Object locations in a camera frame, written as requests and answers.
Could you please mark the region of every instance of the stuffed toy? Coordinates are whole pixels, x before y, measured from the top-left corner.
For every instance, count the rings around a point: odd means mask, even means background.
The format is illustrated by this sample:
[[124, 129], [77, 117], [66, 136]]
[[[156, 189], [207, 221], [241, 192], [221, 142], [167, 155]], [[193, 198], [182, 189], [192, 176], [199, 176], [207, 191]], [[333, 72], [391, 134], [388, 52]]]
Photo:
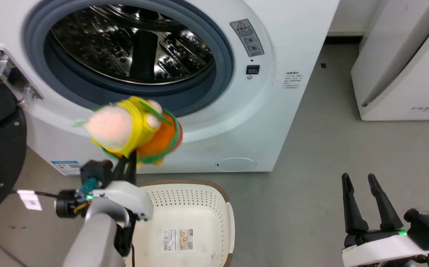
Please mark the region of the stuffed toy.
[[137, 151], [137, 163], [160, 165], [182, 141], [178, 120], [160, 104], [131, 96], [99, 108], [83, 123], [94, 144], [111, 157], [128, 158]]

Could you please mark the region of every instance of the energy label sticker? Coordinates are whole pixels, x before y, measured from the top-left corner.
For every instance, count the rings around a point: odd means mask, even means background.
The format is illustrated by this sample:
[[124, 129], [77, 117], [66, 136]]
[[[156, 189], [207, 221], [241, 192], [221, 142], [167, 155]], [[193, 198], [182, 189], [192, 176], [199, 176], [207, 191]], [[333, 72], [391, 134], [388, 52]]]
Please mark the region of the energy label sticker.
[[79, 176], [81, 165], [77, 161], [52, 161], [60, 171], [68, 176]]

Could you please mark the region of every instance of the concrete floor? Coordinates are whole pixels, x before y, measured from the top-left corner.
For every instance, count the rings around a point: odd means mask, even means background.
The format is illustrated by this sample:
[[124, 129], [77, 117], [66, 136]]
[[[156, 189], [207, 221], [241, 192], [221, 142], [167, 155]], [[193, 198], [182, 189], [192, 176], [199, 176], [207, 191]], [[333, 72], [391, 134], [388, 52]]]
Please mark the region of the concrete floor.
[[[362, 122], [350, 78], [356, 56], [357, 46], [323, 48], [273, 172], [139, 179], [221, 185], [235, 212], [232, 267], [343, 266], [342, 173], [350, 174], [370, 228], [380, 223], [370, 172], [400, 217], [409, 208], [429, 212], [429, 122]], [[16, 188], [58, 192], [78, 185], [28, 150]], [[28, 211], [18, 196], [9, 196], [0, 206], [0, 241], [29, 267], [59, 267], [82, 220], [59, 219], [52, 199], [41, 202], [43, 211]], [[0, 266], [17, 265], [0, 252]]]

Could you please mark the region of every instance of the white plastic basket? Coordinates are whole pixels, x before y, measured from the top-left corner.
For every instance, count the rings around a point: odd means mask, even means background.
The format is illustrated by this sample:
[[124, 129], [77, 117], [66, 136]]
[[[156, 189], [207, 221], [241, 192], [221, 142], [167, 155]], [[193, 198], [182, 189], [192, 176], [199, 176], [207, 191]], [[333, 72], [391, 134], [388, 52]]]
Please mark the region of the white plastic basket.
[[209, 181], [138, 184], [154, 205], [152, 220], [136, 224], [128, 267], [228, 267], [235, 217], [225, 191]]

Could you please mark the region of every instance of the product label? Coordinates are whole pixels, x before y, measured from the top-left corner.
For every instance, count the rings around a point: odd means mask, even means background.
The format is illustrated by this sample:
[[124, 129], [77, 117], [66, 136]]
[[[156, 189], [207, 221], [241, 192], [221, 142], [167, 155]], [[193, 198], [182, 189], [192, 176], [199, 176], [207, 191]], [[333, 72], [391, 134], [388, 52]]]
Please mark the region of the product label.
[[68, 176], [79, 176], [81, 165], [77, 161], [52, 161], [59, 170]]
[[261, 41], [257, 37], [256, 31], [249, 20], [237, 20], [236, 22], [231, 22], [229, 25], [235, 30], [249, 57], [264, 54]]
[[192, 250], [193, 229], [163, 231], [163, 251]]
[[299, 89], [303, 75], [298, 71], [286, 72], [282, 89]]

